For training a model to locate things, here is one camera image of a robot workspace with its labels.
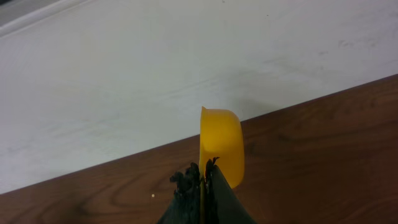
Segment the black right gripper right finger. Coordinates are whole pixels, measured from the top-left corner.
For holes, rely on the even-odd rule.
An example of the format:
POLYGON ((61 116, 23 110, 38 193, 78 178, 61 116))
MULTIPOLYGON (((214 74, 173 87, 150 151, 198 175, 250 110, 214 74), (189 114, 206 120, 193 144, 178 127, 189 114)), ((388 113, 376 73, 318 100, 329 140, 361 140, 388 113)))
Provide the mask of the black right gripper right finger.
POLYGON ((205 171, 204 222, 206 224, 256 224, 235 196, 221 169, 219 157, 209 159, 205 171))

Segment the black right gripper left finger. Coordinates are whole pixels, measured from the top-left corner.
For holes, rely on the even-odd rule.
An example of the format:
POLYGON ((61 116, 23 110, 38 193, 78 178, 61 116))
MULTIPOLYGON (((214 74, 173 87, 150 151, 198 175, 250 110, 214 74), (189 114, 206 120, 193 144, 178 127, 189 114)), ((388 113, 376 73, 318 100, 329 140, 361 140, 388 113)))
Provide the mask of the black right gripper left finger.
POLYGON ((157 224, 199 224, 201 179, 198 165, 192 162, 184 173, 176 171, 170 182, 177 188, 157 224))

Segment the yellow measuring scoop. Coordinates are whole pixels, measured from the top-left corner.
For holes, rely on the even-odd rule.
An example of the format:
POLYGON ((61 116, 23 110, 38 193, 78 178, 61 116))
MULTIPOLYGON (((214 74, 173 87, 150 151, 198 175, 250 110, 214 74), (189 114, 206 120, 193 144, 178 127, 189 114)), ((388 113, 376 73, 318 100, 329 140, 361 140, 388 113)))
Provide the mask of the yellow measuring scoop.
POLYGON ((204 222, 205 171, 209 159, 219 157, 216 165, 221 169, 232 190, 244 178, 244 143, 239 118, 230 110, 201 109, 200 118, 200 212, 204 222))

